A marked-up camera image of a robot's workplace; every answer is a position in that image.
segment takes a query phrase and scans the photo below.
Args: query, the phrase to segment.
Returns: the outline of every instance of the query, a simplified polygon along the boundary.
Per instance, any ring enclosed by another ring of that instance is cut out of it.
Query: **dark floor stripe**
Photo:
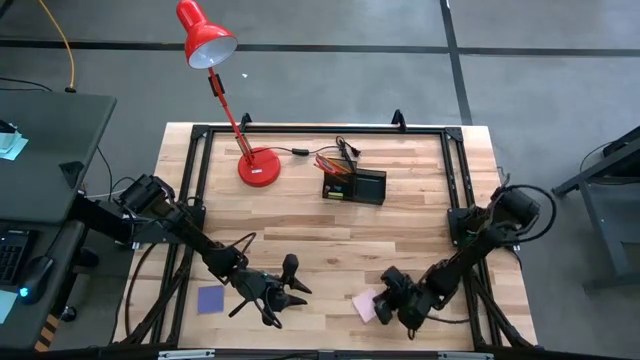
[[[183,51],[183,43],[150,43],[127,41],[70,41],[73,49],[83,50],[153,50]],[[0,46],[19,48],[62,49],[58,40],[0,39]],[[255,52],[331,52],[331,53],[387,53],[387,54],[446,54],[445,46],[391,46],[391,45],[284,45],[240,44],[236,51]]]
[[[451,11],[447,0],[440,0],[440,9],[442,10],[445,35],[447,36],[449,58],[451,59],[451,71],[453,72],[453,85],[456,90],[456,97],[458,98],[460,118],[462,120],[462,125],[473,125],[473,120],[471,119],[471,108],[469,107],[469,99],[467,98],[467,89],[464,85],[464,76],[462,75],[460,55],[458,54],[456,33],[453,30],[453,20],[451,19]]]
[[[640,57],[640,49],[544,49],[544,48],[490,48],[461,47],[462,55],[496,56],[584,56],[584,57]]]

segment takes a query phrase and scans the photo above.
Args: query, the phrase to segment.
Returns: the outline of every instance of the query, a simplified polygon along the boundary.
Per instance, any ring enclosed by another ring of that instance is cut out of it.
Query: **blue sticky note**
[[[22,149],[24,149],[25,145],[27,145],[27,142],[29,142],[29,140],[25,138],[18,139],[18,141],[15,143],[15,145],[13,145],[11,150],[9,150],[5,154],[0,154],[0,159],[14,161],[18,157],[18,155],[20,155],[20,152],[22,151]]]
[[[9,315],[16,297],[18,297],[16,293],[0,290],[0,324],[4,324],[4,320]]]
[[[216,314],[224,311],[224,286],[198,288],[198,314]]]

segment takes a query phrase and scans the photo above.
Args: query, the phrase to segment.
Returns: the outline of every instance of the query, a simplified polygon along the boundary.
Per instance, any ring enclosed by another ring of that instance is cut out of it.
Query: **black desk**
[[[58,230],[55,225],[11,224],[14,227],[26,227],[40,231],[35,242],[31,258],[44,254],[53,241]],[[51,256],[55,259],[54,268],[49,277],[49,284],[42,299],[33,305],[23,305],[16,299],[11,312],[0,325],[0,347],[14,349],[33,349],[42,326],[56,302],[61,284],[67,276],[67,270],[76,248],[81,243],[84,225],[77,221],[70,221],[64,225],[60,238],[54,245]],[[15,286],[0,286],[0,290],[16,292]]]
[[[33,349],[47,316],[59,315],[75,274],[70,269],[83,243],[85,226],[67,221],[115,99],[51,92],[0,92],[0,118],[17,125],[29,143],[16,161],[0,159],[0,228],[40,231],[30,257],[43,255],[63,226],[51,256],[54,267],[44,296],[34,305],[16,299],[0,325],[0,348]],[[83,169],[69,186],[60,163],[79,161]],[[0,287],[17,291],[16,287]]]

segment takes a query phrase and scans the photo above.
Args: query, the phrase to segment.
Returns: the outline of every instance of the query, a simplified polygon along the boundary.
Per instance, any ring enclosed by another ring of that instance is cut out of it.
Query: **black pen holder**
[[[351,169],[342,159],[331,159],[345,169]],[[353,161],[355,173],[331,175],[324,173],[322,197],[325,199],[353,201],[365,204],[382,205],[386,196],[387,172],[358,169]]]

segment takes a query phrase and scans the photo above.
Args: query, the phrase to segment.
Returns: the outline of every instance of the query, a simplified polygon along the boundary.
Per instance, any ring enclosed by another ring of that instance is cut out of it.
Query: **wooden table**
[[[191,123],[169,123],[155,174],[174,189],[180,187]],[[499,185],[493,149],[486,127],[463,127],[465,148],[476,202],[486,205]],[[313,157],[280,152],[282,172],[265,188],[245,185],[236,172],[240,150],[231,134],[218,133],[213,141],[207,177],[205,233],[229,244],[251,231],[258,236],[249,249],[250,267],[279,273],[287,253],[300,260],[298,277],[313,295],[293,291],[309,305],[278,314],[282,330],[262,324],[257,310],[247,306],[236,317],[228,312],[241,302],[231,286],[225,289],[224,313],[197,314],[197,292],[216,285],[196,255],[184,310],[180,347],[277,348],[343,350],[471,350],[468,324],[449,325],[426,320],[414,341],[394,319],[383,326],[377,319],[363,324],[351,297],[373,288],[382,290],[380,274],[391,265],[417,280],[427,268],[451,256],[446,222],[450,207],[439,138],[431,135],[344,135],[362,150],[359,166],[387,171],[384,205],[325,200],[320,196],[322,172]],[[254,147],[282,146],[316,149],[332,145],[329,134],[250,134]],[[453,159],[457,159],[452,147]],[[190,195],[195,191],[200,159],[196,159]],[[457,173],[457,161],[454,161]],[[461,203],[464,195],[459,190]],[[167,247],[157,246],[134,285],[131,320],[135,326],[158,295]],[[135,268],[142,251],[131,265]],[[512,254],[497,250],[487,259],[494,297],[522,335],[535,343],[525,287]],[[119,314],[115,339],[124,337]],[[172,319],[169,305],[163,339]],[[462,287],[451,303],[433,315],[448,319],[468,317]],[[483,335],[489,339],[481,309]]]

